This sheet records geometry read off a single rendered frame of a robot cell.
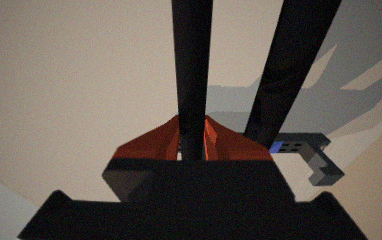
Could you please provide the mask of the dark grey wall rack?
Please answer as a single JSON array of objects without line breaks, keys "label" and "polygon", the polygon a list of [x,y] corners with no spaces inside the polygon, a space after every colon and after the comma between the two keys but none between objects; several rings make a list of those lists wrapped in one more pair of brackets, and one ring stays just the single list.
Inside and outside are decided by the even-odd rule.
[{"label": "dark grey wall rack", "polygon": [[314,172],[313,186],[332,186],[345,174],[323,152],[330,140],[322,133],[278,133],[269,153],[299,153]]}]

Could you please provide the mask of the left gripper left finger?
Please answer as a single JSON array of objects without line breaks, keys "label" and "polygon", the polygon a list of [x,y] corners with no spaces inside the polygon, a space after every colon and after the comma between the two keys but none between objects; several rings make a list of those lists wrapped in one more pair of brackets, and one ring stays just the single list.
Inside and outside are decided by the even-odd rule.
[{"label": "left gripper left finger", "polygon": [[154,160],[177,160],[179,135],[179,116],[176,115],[165,124],[119,146],[111,159],[153,158]]}]

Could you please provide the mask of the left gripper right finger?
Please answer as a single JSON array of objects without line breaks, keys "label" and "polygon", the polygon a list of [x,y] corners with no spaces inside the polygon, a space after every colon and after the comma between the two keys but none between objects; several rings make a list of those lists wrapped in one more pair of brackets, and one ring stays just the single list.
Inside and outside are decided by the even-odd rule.
[{"label": "left gripper right finger", "polygon": [[204,144],[206,160],[274,161],[265,146],[222,126],[208,115],[204,122]]}]

